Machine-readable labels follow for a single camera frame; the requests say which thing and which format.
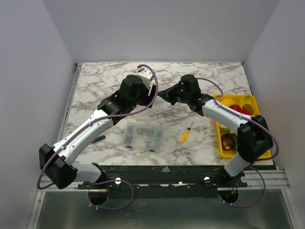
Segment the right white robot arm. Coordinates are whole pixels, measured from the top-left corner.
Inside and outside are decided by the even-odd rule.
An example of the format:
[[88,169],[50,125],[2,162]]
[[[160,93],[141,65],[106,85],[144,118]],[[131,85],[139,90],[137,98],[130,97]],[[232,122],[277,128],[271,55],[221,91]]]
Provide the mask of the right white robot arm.
[[261,115],[253,117],[242,114],[203,94],[198,79],[192,74],[182,76],[174,86],[159,91],[158,96],[172,105],[177,102],[187,104],[193,112],[221,123],[237,135],[237,153],[219,175],[219,181],[225,187],[234,184],[238,174],[274,145]]

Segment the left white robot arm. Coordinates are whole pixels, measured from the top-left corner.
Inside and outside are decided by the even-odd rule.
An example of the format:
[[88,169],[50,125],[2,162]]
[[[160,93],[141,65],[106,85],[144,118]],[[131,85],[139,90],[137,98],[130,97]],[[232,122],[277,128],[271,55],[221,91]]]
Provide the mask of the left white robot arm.
[[75,164],[79,154],[103,132],[125,117],[135,115],[136,106],[143,112],[150,108],[157,96],[158,84],[154,72],[145,70],[127,75],[119,90],[103,99],[92,115],[70,135],[53,146],[44,144],[39,149],[41,174],[51,180],[51,185],[64,189],[72,182],[88,182],[94,188],[105,185],[105,171],[96,163]]

